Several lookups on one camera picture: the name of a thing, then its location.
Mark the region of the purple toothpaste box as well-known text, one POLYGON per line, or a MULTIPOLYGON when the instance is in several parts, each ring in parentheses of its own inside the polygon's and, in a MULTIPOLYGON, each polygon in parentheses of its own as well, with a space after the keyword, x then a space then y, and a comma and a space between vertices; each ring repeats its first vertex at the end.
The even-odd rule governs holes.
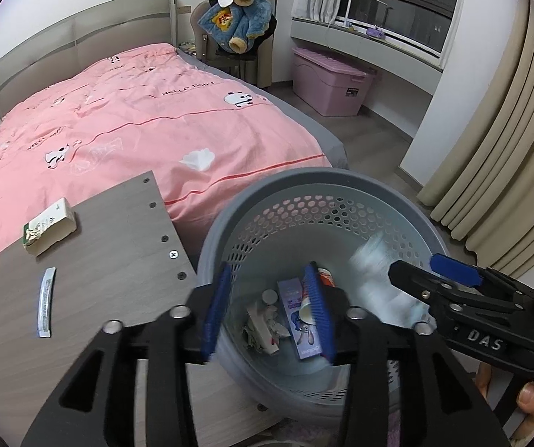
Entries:
POLYGON ((300 279, 284 279, 280 280, 277 286, 299 359, 321 355, 318 333, 304 284, 300 279))

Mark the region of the white paper ball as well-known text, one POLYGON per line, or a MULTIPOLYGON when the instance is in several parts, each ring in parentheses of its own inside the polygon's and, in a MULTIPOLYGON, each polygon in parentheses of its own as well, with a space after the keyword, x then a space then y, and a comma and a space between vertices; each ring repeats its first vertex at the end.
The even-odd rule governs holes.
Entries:
POLYGON ((247 322, 243 329, 247 345, 254 350, 274 355, 280 351, 281 339, 290 337, 286 326, 279 321, 275 305, 261 306, 257 303, 247 306, 247 322))

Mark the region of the grey perforated plastic trash basket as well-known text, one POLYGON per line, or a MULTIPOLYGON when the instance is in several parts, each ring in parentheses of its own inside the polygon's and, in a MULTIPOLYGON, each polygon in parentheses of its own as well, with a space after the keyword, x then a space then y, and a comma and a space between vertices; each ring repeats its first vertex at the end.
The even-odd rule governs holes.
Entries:
POLYGON ((446 245, 430 220, 381 182, 337 168, 301 168, 259 180, 218 214, 202 246, 198 274, 230 278, 216 355, 234 381, 269 410, 308 423, 342 417, 349 369, 328 356, 342 346, 335 320, 358 307, 404 328, 429 317, 426 305, 389 282, 395 261, 427 269, 446 245), (244 336, 263 293, 296 280, 302 302, 317 301, 325 327, 281 312, 290 329, 275 353, 244 336))

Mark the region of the white sachet strip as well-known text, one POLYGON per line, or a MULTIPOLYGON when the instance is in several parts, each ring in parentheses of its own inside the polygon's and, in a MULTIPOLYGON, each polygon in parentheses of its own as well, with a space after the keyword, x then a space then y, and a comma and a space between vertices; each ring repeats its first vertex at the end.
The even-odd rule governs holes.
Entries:
POLYGON ((56 273, 55 267, 49 267, 41 279, 37 305, 37 336, 40 338, 51 337, 51 299, 56 273))

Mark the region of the beige curtain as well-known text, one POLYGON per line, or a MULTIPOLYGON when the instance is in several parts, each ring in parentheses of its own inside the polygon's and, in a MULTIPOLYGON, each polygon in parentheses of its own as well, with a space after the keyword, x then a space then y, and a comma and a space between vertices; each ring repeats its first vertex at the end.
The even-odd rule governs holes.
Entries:
POLYGON ((488 90, 417 198, 478 265, 534 267, 534 0, 518 0, 488 90))

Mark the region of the small green white box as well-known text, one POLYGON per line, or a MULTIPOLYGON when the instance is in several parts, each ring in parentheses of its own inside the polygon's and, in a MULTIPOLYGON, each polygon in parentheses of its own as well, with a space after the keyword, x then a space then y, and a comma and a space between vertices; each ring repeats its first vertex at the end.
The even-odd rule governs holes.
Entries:
POLYGON ((40 256, 77 229, 71 205, 66 198, 61 198, 23 225, 22 245, 30 255, 40 256))

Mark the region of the pink plastic storage box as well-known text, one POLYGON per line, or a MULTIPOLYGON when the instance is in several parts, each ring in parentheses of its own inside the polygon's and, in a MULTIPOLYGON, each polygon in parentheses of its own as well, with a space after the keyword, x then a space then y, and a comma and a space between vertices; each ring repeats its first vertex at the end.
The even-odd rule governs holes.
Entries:
POLYGON ((351 117, 360 112, 375 73, 296 47, 293 50, 293 92, 324 117, 351 117))

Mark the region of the pink bed duvet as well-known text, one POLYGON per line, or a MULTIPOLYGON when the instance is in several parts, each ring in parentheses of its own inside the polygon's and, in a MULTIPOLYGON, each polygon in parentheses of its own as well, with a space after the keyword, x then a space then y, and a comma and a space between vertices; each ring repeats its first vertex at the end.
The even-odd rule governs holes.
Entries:
POLYGON ((249 86, 170 44, 104 58, 0 123, 0 252, 59 199, 80 204, 152 172, 189 253, 223 207, 290 168, 329 167, 317 139, 249 86))

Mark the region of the dark chair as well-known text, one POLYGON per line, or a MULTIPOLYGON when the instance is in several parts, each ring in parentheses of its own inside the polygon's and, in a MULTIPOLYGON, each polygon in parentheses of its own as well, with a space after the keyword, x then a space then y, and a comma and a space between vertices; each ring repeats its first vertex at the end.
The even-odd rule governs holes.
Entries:
POLYGON ((199 20, 217 0, 203 0, 193 10, 190 24, 195 38, 195 56, 198 61, 237 77, 244 82, 265 89, 273 83, 273 41, 277 19, 271 16, 268 29, 244 51, 243 42, 236 39, 235 51, 228 44, 219 44, 213 35, 199 25, 199 20))

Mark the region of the blue plush jacket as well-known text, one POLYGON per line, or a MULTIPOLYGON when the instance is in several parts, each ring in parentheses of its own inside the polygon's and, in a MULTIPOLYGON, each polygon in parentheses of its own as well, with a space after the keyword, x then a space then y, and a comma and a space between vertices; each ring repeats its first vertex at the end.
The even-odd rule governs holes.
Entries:
POLYGON ((244 51, 266 32, 272 15, 269 0, 217 0, 200 18, 199 25, 219 44, 228 44, 235 51, 234 41, 242 41, 244 51))

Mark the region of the grey upholstered bed headboard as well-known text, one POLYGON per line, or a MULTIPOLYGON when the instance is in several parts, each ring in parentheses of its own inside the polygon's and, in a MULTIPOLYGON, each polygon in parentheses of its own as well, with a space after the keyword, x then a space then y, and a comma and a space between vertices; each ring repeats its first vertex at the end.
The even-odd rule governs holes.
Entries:
POLYGON ((178 44, 177 0, 110 0, 70 15, 0 58, 0 117, 97 61, 148 44, 178 44))

